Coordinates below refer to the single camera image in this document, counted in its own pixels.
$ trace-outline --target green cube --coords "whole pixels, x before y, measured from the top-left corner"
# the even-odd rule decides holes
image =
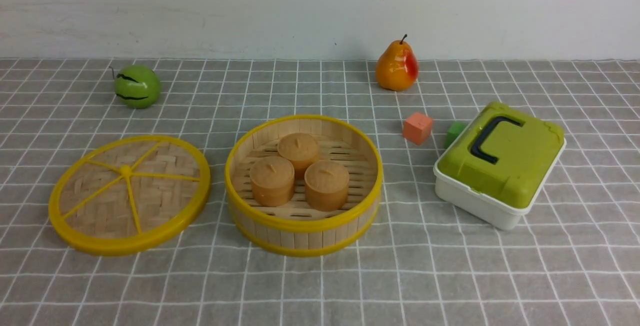
[[[446,139],[444,141],[444,148],[449,148],[449,146],[460,136],[462,131],[465,130],[467,124],[461,121],[454,121],[451,127],[448,128],[446,132]]]

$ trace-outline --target toy block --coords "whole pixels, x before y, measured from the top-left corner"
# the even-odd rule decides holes
[[[421,145],[432,134],[434,120],[420,112],[412,114],[404,121],[402,136],[417,145]]]
[[[465,130],[466,127],[466,123],[461,121],[454,121],[454,123],[452,123],[451,127],[449,127],[448,131],[446,132],[444,148],[449,148],[449,146],[454,143],[454,141],[458,138],[458,136],[460,136],[460,134]]]

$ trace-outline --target green toy apple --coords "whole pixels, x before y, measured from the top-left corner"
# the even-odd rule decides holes
[[[145,66],[134,64],[123,68],[114,79],[116,96],[129,107],[146,108],[160,97],[160,79]]]

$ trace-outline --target plastic storage box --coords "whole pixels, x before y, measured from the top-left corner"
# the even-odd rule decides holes
[[[530,212],[566,144],[559,125],[491,102],[436,161],[436,194],[511,230]]]

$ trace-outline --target black handle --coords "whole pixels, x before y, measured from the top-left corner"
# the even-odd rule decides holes
[[[517,125],[518,127],[522,127],[522,123],[505,116],[497,116],[496,118],[493,118],[491,122],[489,122],[487,126],[482,130],[482,132],[480,132],[478,137],[475,139],[475,141],[471,145],[472,155],[478,157],[479,159],[486,160],[490,164],[498,163],[498,157],[492,156],[488,153],[483,152],[483,150],[480,149],[480,146],[482,146],[482,143],[484,143],[484,141],[487,140],[487,137],[489,137],[489,134],[494,130],[494,128],[496,128],[496,126],[500,122],[509,122],[514,125]]]

